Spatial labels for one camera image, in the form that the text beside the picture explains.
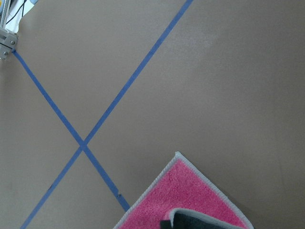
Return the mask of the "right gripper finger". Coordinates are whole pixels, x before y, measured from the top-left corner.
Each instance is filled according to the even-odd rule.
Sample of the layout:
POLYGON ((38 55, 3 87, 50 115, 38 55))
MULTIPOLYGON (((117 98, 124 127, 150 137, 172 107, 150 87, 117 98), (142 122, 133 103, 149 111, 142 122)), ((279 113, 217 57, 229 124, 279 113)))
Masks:
POLYGON ((204 213, 186 209, 174 208, 168 214, 168 219, 160 221, 161 229, 239 229, 239 226, 208 216, 204 213))

